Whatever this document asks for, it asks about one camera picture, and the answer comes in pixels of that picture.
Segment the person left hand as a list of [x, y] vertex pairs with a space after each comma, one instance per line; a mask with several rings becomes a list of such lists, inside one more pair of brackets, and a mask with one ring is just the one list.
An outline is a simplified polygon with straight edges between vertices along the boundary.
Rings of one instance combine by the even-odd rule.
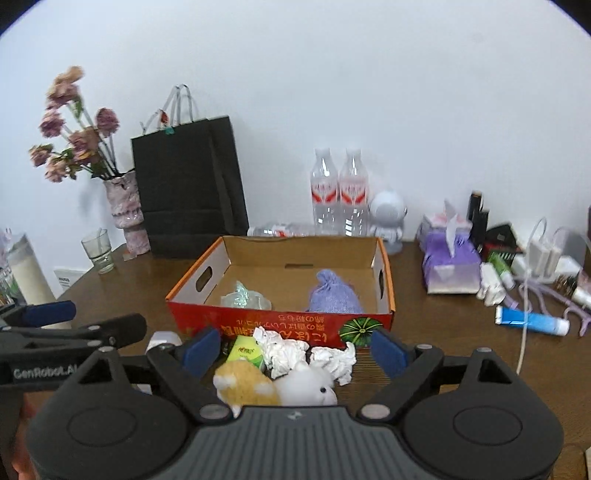
[[31, 461], [26, 447], [26, 433], [31, 419], [35, 416], [36, 409], [27, 396], [23, 398], [23, 404], [19, 413], [19, 424], [12, 443], [11, 466], [17, 473], [19, 480], [37, 480], [38, 475]]

